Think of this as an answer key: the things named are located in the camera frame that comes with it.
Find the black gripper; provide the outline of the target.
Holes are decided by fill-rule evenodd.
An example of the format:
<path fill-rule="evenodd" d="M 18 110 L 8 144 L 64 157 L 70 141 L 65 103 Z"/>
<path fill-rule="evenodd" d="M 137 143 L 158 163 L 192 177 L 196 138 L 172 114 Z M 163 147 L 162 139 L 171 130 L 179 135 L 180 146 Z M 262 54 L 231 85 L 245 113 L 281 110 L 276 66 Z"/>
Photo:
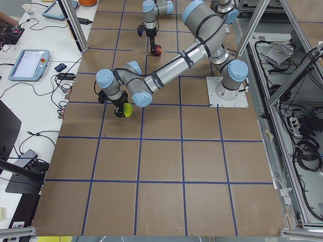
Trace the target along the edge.
<path fill-rule="evenodd" d="M 110 96 L 109 100 L 116 107 L 114 114 L 118 118 L 128 117 L 128 93 L 126 91 L 122 91 L 121 96 L 117 99 L 112 99 Z"/>
<path fill-rule="evenodd" d="M 157 28 L 146 28 L 146 35 L 149 38 L 150 52 L 153 52 L 156 46 L 155 37 L 157 36 Z"/>

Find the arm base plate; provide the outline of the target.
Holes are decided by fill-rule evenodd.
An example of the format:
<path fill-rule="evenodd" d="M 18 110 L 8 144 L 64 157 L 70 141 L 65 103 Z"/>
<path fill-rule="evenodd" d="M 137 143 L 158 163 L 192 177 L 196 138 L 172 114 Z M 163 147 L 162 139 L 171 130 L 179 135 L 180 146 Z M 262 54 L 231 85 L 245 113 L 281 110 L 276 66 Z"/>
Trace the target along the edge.
<path fill-rule="evenodd" d="M 210 107 L 248 108 L 246 93 L 248 87 L 243 82 L 237 90 L 228 90 L 223 86 L 222 77 L 206 77 Z"/>

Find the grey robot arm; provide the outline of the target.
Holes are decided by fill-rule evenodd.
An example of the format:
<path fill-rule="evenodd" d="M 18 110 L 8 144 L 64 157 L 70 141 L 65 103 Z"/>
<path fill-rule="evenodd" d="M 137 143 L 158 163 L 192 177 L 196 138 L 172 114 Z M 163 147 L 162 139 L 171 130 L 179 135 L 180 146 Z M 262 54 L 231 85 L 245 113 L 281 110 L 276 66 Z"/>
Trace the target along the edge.
<path fill-rule="evenodd" d="M 227 16 L 225 24 L 232 24 L 238 16 L 238 10 L 235 1 L 211 1 L 210 9 L 220 17 Z M 159 30 L 158 17 L 172 14 L 174 4 L 172 1 L 144 1 L 142 3 L 142 12 L 144 21 L 138 26 L 138 36 L 145 32 L 149 38 L 150 53 L 153 56 L 160 56 L 162 47 L 155 43 L 155 37 Z"/>
<path fill-rule="evenodd" d="M 155 92 L 202 59 L 208 59 L 223 77 L 216 87 L 217 96 L 223 100 L 234 100 L 249 72 L 247 64 L 230 56 L 223 45 L 225 25 L 233 23 L 237 16 L 234 1 L 218 1 L 216 10 L 204 1 L 192 1 L 184 10 L 182 21 L 194 36 L 193 44 L 146 76 L 136 61 L 128 62 L 121 68 L 98 71 L 96 82 L 101 88 L 98 102 L 108 100 L 116 107 L 116 117 L 130 117 L 133 108 L 128 97 L 138 107 L 148 106 Z"/>

